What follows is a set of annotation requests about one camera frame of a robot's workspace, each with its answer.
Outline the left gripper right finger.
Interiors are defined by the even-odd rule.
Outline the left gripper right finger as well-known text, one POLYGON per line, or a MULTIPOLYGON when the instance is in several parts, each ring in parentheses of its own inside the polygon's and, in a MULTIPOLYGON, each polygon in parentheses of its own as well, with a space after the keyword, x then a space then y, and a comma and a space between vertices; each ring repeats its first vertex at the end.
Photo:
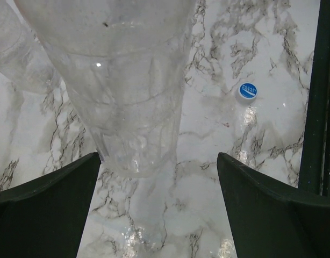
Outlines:
POLYGON ((330 198, 287 185, 226 153, 219 182, 238 257, 330 257, 330 198))

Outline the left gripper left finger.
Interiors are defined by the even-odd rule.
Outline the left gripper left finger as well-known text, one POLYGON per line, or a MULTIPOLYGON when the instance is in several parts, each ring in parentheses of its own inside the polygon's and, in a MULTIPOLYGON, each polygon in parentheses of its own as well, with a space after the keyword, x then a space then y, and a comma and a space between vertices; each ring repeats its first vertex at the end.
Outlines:
POLYGON ((98 153, 0 192, 0 257, 76 257, 101 161, 98 153))

